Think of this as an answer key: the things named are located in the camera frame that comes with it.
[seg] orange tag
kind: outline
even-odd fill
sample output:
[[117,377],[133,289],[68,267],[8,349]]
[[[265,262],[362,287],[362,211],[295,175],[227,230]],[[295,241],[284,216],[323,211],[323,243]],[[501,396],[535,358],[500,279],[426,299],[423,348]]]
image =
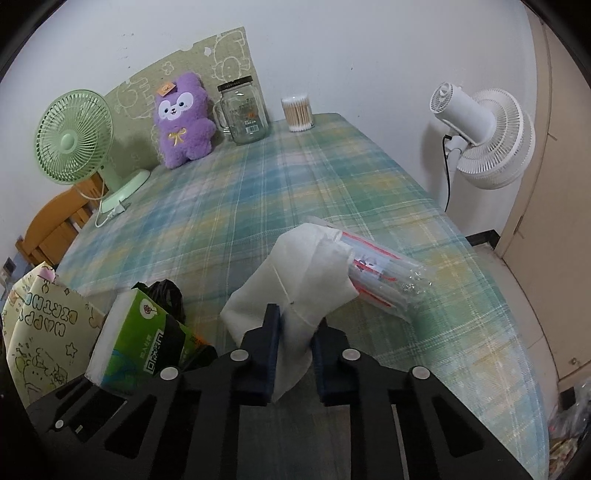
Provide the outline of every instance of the orange tag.
[[164,95],[172,92],[176,87],[177,86],[173,82],[166,82],[158,90],[156,90],[156,92],[163,97]]

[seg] jar handle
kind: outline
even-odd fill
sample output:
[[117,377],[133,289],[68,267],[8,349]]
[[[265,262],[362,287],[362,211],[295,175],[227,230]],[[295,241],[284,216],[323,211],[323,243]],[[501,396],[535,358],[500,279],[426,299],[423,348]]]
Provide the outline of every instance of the jar handle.
[[230,133],[230,128],[228,127],[228,122],[225,115],[223,114],[222,106],[220,105],[219,100],[213,104],[213,119],[216,123],[217,129],[220,132],[225,134]]

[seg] door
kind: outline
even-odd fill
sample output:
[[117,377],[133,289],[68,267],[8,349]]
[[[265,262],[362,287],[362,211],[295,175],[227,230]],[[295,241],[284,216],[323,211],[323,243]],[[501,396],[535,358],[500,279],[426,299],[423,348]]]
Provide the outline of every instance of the door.
[[552,79],[548,138],[531,200],[503,259],[564,379],[591,368],[591,89],[544,28]]

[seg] purple plush toy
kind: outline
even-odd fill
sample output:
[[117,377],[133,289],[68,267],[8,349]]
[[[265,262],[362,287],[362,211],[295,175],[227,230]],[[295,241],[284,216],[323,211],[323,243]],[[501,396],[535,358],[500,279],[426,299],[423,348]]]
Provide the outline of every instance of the purple plush toy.
[[165,96],[156,94],[154,114],[154,121],[160,127],[164,164],[170,169],[210,153],[216,131],[216,125],[207,118],[207,92],[199,77],[187,72],[175,83],[175,92]]

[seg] tiled floor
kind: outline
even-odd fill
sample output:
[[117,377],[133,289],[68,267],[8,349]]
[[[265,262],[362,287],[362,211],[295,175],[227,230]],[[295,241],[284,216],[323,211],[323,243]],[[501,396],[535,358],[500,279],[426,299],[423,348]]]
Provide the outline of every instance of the tiled floor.
[[513,317],[515,317],[517,328],[534,365],[544,397],[546,416],[549,418],[558,403],[558,375],[542,328],[525,294],[505,262],[495,255],[489,244],[477,245],[474,249],[478,256],[486,262],[491,275],[507,300]]

